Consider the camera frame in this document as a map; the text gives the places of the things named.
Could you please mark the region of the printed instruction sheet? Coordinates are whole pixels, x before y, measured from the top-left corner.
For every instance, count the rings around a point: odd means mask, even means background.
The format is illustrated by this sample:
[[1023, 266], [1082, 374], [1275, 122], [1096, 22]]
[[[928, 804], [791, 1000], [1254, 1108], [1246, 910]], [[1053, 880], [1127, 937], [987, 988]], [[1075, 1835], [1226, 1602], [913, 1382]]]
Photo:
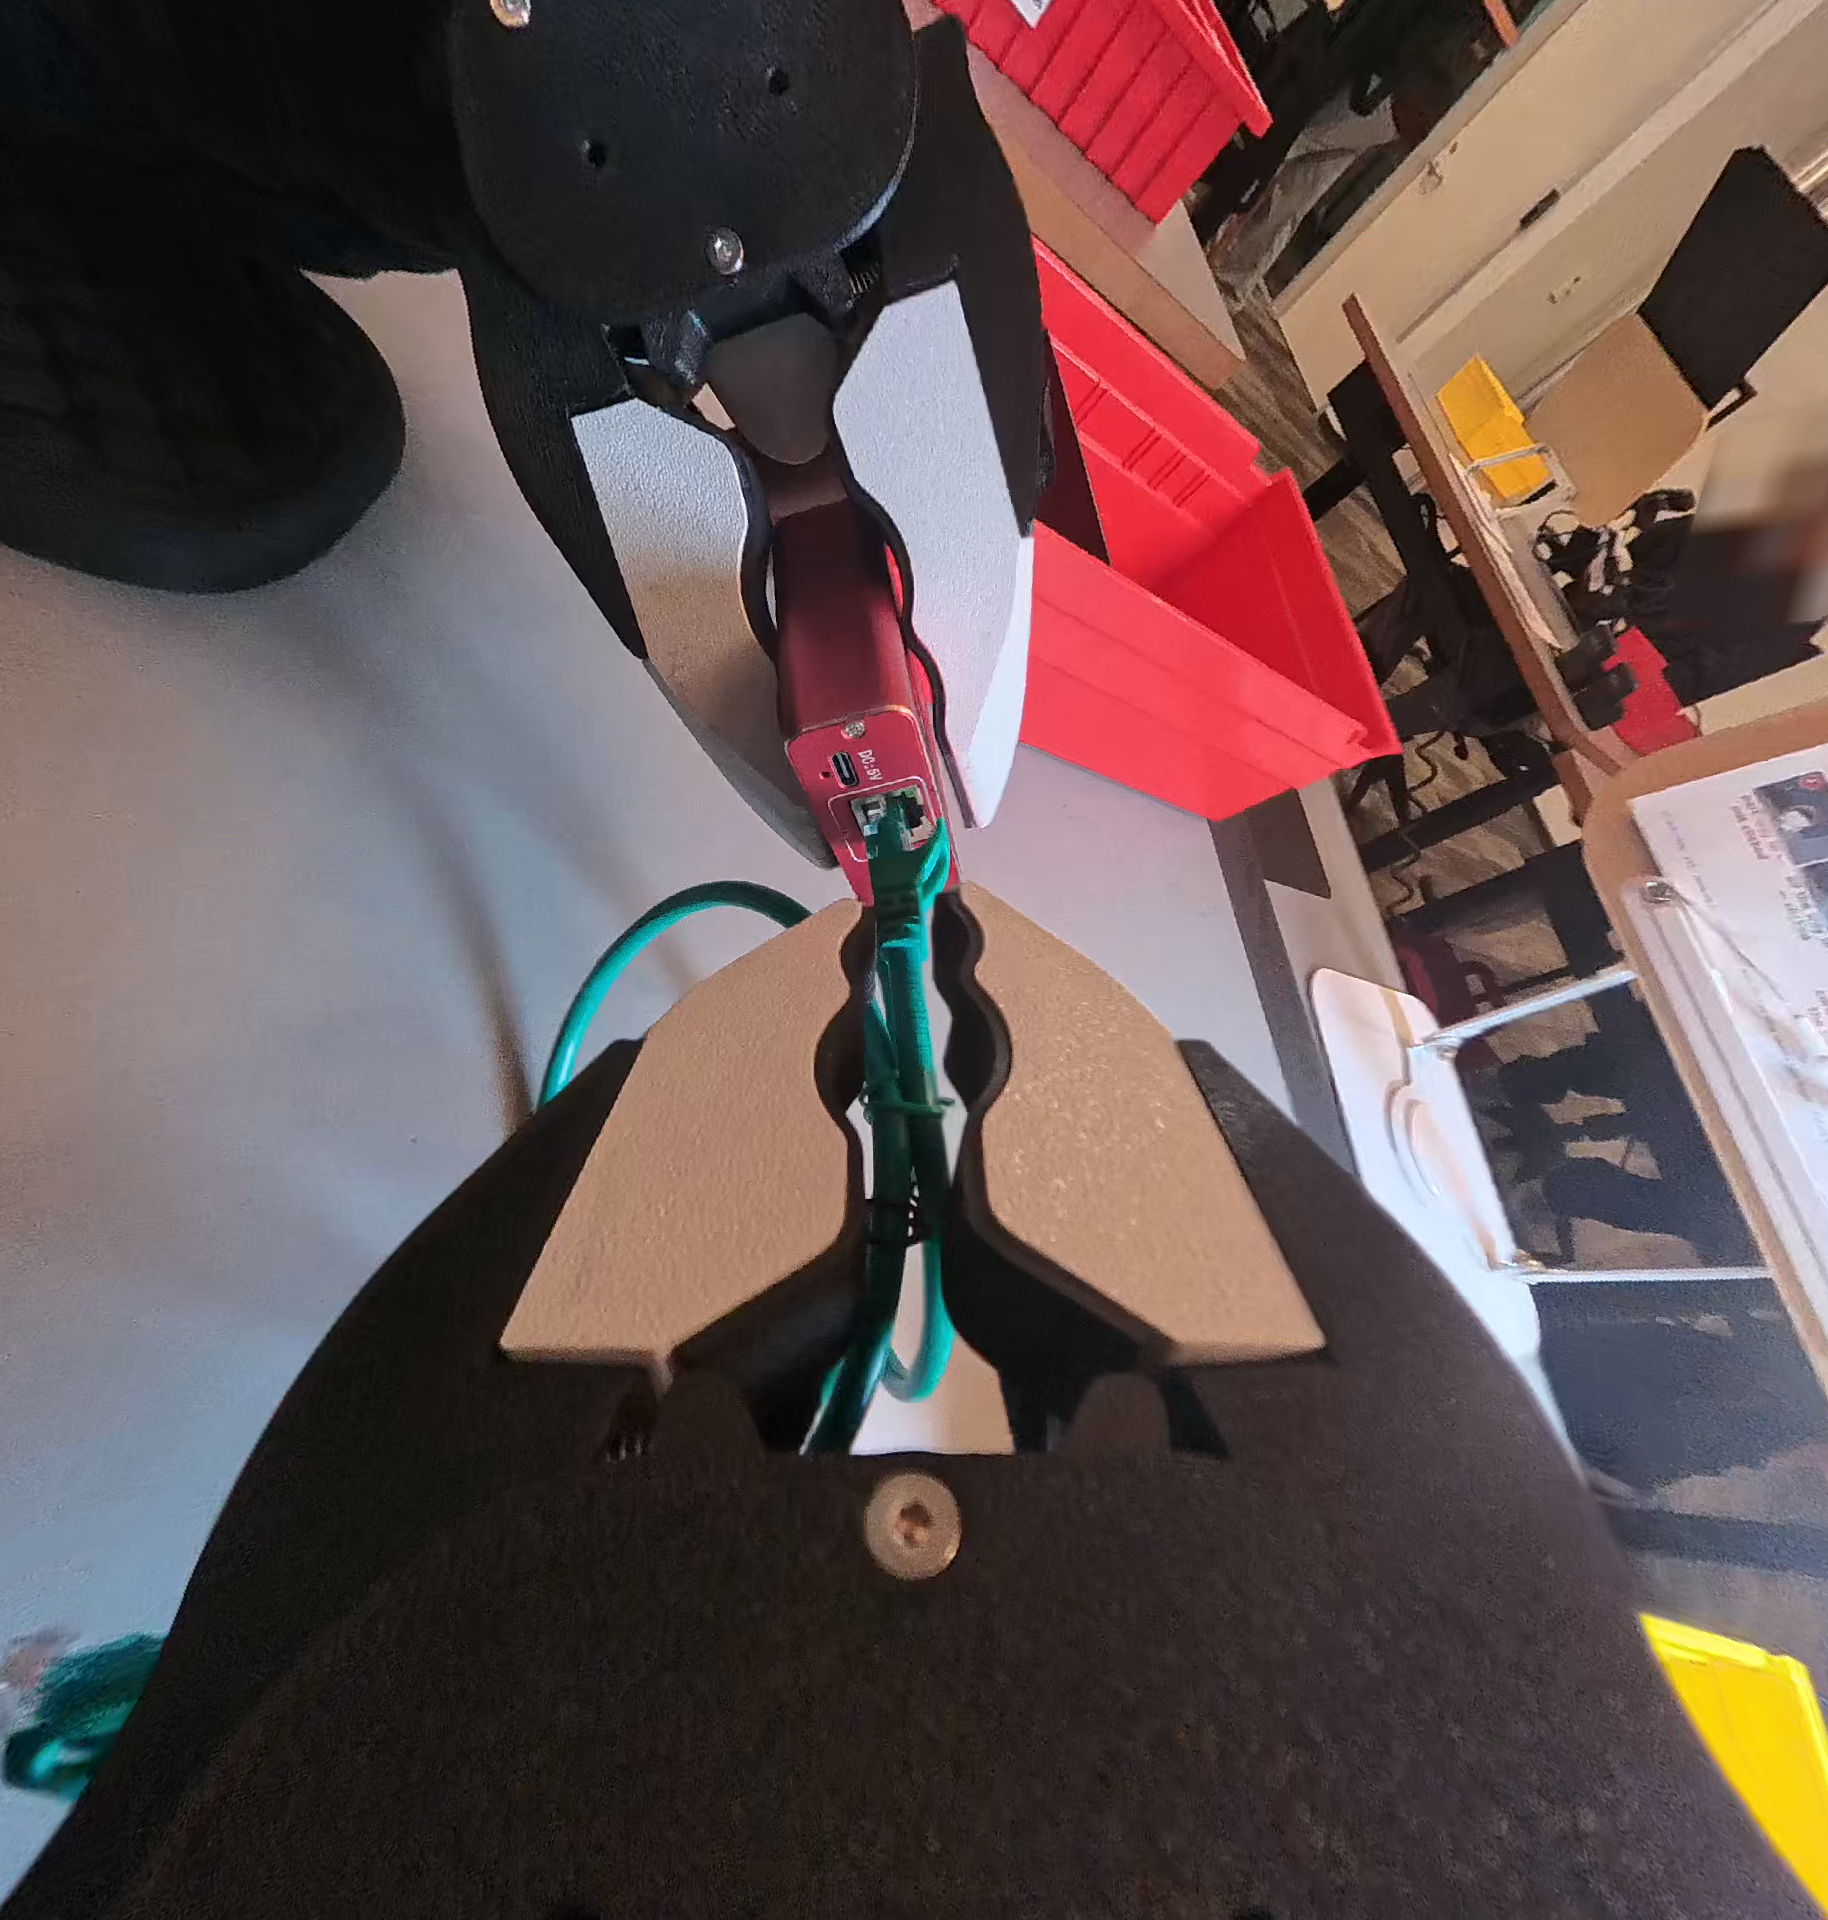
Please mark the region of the printed instruction sheet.
[[1709, 906], [1828, 1035], [1828, 742], [1632, 801], [1652, 876]]

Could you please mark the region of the red ethernet coupler box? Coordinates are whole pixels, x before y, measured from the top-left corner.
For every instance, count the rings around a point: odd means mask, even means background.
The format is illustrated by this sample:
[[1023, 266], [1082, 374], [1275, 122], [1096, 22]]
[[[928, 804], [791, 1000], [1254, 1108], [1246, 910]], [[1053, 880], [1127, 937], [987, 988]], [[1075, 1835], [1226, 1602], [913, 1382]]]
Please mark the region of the red ethernet coupler box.
[[871, 836], [887, 801], [913, 800], [913, 845], [947, 819], [927, 673], [901, 625], [878, 528], [850, 504], [777, 527], [775, 614], [785, 758], [811, 821], [865, 906]]

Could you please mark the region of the red storage bin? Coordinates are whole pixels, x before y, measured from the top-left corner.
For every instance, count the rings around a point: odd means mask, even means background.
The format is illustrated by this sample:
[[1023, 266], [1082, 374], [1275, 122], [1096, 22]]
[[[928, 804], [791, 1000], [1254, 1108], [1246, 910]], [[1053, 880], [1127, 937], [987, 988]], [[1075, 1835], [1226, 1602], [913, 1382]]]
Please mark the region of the red storage bin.
[[1217, 823], [1396, 751], [1289, 471], [1045, 243], [1023, 742]]

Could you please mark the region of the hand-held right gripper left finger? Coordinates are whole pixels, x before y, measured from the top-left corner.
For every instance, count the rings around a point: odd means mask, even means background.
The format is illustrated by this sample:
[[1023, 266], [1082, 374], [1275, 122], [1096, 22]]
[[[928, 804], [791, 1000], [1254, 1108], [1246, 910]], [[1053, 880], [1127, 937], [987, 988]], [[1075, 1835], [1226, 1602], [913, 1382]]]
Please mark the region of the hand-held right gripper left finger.
[[502, 1331], [522, 1360], [817, 1388], [855, 1331], [862, 908], [835, 901], [646, 1035]]

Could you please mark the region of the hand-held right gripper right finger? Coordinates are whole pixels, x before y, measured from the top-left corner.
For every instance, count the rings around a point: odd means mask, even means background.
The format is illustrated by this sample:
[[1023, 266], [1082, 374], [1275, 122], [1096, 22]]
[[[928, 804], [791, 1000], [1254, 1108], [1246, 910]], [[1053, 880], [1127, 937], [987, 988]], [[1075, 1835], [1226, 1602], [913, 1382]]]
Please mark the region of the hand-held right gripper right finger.
[[946, 1298], [1000, 1374], [1168, 1374], [1325, 1337], [1182, 1045], [984, 885], [934, 908], [964, 1103]]

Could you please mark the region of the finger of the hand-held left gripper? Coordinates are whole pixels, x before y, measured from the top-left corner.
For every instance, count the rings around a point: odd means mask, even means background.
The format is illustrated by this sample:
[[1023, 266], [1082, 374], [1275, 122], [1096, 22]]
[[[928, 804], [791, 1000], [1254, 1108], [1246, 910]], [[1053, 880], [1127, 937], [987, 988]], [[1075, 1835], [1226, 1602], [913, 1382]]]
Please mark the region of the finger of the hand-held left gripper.
[[901, 540], [910, 624], [966, 826], [1000, 812], [1023, 732], [1035, 545], [1005, 481], [959, 286], [890, 302], [832, 400], [853, 488]]
[[573, 420], [646, 667], [750, 812], [837, 867], [779, 718], [766, 560], [772, 523], [742, 448], [709, 422], [631, 397]]

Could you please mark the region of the small yellow bin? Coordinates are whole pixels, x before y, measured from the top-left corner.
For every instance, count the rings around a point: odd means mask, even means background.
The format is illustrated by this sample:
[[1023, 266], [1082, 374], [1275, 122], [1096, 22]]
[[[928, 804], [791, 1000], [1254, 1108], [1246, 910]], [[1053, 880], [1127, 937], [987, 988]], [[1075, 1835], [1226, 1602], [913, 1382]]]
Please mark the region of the small yellow bin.
[[1488, 360], [1468, 358], [1436, 389], [1436, 407], [1472, 481], [1494, 506], [1513, 509], [1554, 486], [1551, 466], [1532, 452], [1520, 404]]

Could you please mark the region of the person's left forearm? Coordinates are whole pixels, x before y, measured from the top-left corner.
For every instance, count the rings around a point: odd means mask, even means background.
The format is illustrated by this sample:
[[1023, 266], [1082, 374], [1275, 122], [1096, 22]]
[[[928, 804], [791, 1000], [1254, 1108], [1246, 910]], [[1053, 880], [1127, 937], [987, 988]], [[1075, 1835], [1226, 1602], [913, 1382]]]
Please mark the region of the person's left forearm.
[[450, 5], [0, 1], [0, 190], [328, 276], [446, 272], [485, 230]]

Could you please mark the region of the clear sheet clip bar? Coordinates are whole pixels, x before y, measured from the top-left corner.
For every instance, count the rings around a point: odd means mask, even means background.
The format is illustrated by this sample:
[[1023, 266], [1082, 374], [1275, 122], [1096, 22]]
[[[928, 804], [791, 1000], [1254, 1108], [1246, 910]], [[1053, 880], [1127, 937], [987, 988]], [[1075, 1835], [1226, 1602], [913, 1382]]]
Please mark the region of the clear sheet clip bar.
[[1828, 1357], [1828, 1035], [1664, 876], [1621, 890], [1629, 953], [1774, 1274]]

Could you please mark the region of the black panel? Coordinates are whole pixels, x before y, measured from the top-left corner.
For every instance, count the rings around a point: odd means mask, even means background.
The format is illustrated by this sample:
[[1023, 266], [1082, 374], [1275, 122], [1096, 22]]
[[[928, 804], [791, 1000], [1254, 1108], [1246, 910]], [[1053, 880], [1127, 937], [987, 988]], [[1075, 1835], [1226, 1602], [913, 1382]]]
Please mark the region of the black panel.
[[1826, 286], [1828, 218], [1764, 148], [1740, 148], [1638, 312], [1720, 420]]

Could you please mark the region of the yellow storage bin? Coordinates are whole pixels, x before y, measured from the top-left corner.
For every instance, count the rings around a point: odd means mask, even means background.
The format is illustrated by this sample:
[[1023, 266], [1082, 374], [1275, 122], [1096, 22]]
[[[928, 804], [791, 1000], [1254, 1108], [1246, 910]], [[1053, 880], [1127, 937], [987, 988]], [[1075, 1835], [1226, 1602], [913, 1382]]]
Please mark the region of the yellow storage bin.
[[1828, 1722], [1810, 1668], [1652, 1613], [1642, 1629], [1711, 1757], [1828, 1915]]

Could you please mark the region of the long wooden workbench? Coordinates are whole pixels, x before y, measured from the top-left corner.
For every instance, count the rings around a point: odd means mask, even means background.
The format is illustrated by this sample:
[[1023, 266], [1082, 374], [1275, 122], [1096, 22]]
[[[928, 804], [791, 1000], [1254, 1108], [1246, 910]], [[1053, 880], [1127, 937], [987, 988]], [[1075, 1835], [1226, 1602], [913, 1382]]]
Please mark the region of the long wooden workbench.
[[1574, 705], [1572, 688], [1558, 669], [1560, 654], [1576, 640], [1574, 622], [1564, 612], [1547, 616], [1554, 595], [1542, 591], [1543, 570], [1521, 561], [1510, 546], [1499, 509], [1488, 504], [1468, 462], [1462, 460], [1450, 422], [1411, 371], [1405, 348], [1382, 336], [1360, 296], [1346, 296], [1339, 311], [1379, 388], [1379, 402], [1367, 407], [1366, 420], [1377, 425], [1387, 415], [1397, 425], [1425, 490], [1453, 531], [1484, 605], [1543, 718], [1551, 767], [1580, 825], [1590, 804], [1622, 773], [1633, 755], [1616, 732], [1589, 731]]

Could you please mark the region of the small red bin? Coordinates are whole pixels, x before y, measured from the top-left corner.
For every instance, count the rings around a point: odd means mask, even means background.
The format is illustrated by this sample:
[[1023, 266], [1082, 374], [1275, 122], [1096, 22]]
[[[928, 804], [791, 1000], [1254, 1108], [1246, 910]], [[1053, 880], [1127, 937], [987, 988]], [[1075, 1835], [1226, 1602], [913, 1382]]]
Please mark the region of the small red bin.
[[1633, 673], [1614, 732], [1635, 757], [1652, 757], [1702, 735], [1698, 707], [1682, 705], [1667, 678], [1667, 659], [1640, 627], [1619, 636], [1614, 665]]

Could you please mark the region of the red ribbed crate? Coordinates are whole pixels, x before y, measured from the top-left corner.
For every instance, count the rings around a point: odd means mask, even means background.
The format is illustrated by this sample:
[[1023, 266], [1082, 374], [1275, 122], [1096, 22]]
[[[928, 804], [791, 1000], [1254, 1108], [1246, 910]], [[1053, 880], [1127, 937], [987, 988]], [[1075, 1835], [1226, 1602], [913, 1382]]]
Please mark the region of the red ribbed crate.
[[1271, 110], [1215, 1], [942, 1], [1151, 223]]

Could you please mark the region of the wooden table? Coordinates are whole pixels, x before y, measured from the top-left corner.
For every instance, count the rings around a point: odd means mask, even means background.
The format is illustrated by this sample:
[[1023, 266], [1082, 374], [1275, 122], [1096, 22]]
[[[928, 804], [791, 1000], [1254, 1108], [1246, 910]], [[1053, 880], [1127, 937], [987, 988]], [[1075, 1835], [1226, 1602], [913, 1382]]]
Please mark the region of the wooden table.
[[1035, 238], [1201, 388], [1222, 389], [1243, 348], [1186, 209], [1151, 220], [981, 50], [970, 65]]

